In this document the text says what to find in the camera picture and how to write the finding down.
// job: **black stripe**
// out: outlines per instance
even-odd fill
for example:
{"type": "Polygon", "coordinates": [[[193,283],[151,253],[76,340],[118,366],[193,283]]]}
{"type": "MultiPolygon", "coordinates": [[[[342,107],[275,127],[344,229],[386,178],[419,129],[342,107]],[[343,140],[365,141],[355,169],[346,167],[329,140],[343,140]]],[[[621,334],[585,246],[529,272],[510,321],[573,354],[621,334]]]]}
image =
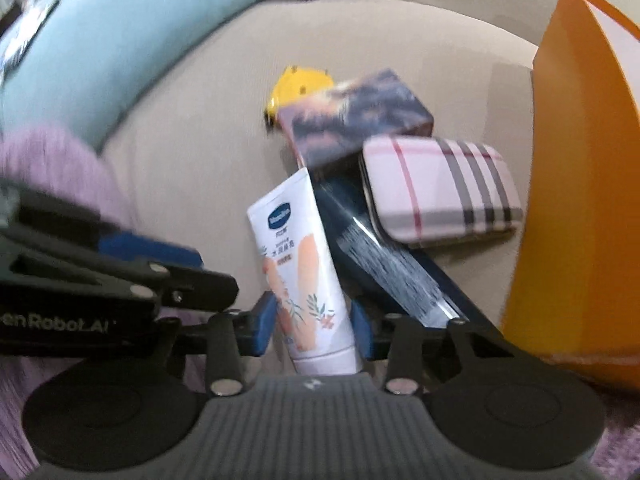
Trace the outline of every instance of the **black stripe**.
{"type": "Polygon", "coordinates": [[[466,231],[471,231],[476,223],[476,215],[474,213],[473,203],[471,202],[469,189],[466,186],[465,177],[462,175],[462,170],[460,169],[460,164],[446,140],[439,139],[437,137],[433,137],[433,140],[435,140],[440,146],[440,149],[444,154],[444,158],[449,165],[451,175],[453,176],[453,182],[456,185],[456,189],[458,190],[458,195],[460,197],[460,203],[462,204],[465,229],[466,231]]]}
{"type": "Polygon", "coordinates": [[[494,222],[495,222],[495,209],[494,209],[494,204],[491,202],[491,194],[489,193],[489,188],[486,184],[486,181],[484,180],[484,175],[482,174],[480,165],[476,160],[476,156],[473,154],[468,144],[466,142],[463,142],[462,140],[459,140],[458,146],[460,146],[462,153],[465,154],[466,161],[468,162],[469,167],[471,168],[471,173],[474,174],[476,183],[478,184],[480,196],[482,197],[482,203],[484,204],[484,217],[486,218],[486,230],[492,231],[494,228],[494,222]]]}
{"type": "Polygon", "coordinates": [[[498,168],[495,167],[494,160],[487,149],[482,144],[476,144],[476,146],[478,147],[478,150],[480,150],[480,153],[482,153],[482,158],[484,158],[494,180],[495,188],[498,190],[498,196],[500,197],[500,203],[502,204],[504,223],[506,224],[505,227],[508,227],[511,223],[511,207],[509,207],[509,199],[507,198],[507,192],[504,190],[504,184],[500,178],[500,173],[498,172],[498,168]]]}

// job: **gray ribbed panel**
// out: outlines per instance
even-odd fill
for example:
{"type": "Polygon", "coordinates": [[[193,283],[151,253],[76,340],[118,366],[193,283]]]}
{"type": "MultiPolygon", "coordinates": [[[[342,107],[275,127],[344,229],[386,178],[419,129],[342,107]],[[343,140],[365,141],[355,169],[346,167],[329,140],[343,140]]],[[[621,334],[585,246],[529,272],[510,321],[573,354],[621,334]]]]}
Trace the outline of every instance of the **gray ribbed panel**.
{"type": "Polygon", "coordinates": [[[368,375],[260,378],[208,403],[191,434],[145,466],[110,474],[44,465],[30,480],[601,480],[586,462],[551,472],[484,464],[440,435],[418,399],[368,375]]]}

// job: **yellow toy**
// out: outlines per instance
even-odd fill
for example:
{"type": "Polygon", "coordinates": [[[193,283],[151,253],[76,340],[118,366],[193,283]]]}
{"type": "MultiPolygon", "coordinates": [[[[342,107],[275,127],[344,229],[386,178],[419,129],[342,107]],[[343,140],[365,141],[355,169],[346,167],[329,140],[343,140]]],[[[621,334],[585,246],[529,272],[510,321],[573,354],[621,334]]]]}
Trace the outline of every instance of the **yellow toy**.
{"type": "Polygon", "coordinates": [[[271,97],[264,109],[264,122],[271,128],[276,122],[278,108],[292,103],[307,94],[312,94],[325,88],[331,88],[334,80],[327,70],[300,68],[296,65],[287,66],[280,79],[271,91],[271,97]]]}

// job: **orange paper bag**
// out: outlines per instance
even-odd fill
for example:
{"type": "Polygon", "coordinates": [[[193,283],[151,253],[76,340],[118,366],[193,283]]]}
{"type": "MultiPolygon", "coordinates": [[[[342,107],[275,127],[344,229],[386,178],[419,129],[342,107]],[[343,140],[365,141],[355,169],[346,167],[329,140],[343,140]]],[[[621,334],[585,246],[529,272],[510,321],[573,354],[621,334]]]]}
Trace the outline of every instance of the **orange paper bag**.
{"type": "Polygon", "coordinates": [[[504,335],[638,389],[640,28],[604,0],[558,0],[532,81],[529,209],[504,335]]]}

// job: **white lotion tube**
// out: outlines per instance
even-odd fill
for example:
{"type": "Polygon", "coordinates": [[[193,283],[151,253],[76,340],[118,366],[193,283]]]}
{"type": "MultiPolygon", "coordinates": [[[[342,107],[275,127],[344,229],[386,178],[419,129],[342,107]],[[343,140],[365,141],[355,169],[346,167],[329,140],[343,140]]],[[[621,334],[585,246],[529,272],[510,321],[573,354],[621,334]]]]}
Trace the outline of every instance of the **white lotion tube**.
{"type": "Polygon", "coordinates": [[[297,372],[359,372],[362,363],[306,168],[258,200],[247,215],[297,372]]]}

